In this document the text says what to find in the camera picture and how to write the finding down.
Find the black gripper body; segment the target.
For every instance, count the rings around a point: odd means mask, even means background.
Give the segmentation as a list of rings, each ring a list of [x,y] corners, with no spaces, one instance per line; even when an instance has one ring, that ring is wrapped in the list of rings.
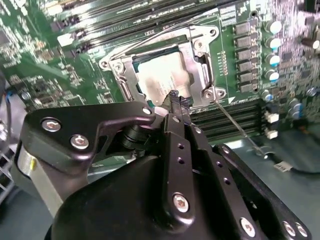
[[[193,173],[195,221],[172,228],[160,211],[163,164],[144,157],[67,198],[51,227],[53,240],[232,240],[234,234],[211,180]]]

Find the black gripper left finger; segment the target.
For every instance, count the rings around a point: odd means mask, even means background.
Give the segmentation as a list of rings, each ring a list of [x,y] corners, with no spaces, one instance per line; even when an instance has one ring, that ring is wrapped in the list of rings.
[[[195,219],[190,125],[171,91],[159,108],[139,101],[44,108],[25,116],[19,162],[50,213],[106,175],[154,157],[163,165],[160,212],[170,227]]]

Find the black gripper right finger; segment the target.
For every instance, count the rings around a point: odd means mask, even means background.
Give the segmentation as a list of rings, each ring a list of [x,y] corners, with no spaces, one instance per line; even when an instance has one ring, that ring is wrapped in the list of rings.
[[[202,130],[191,123],[186,99],[180,103],[189,124],[189,139],[199,165],[215,184],[222,204],[223,236],[227,240],[310,240],[298,217],[225,144],[211,146]]]

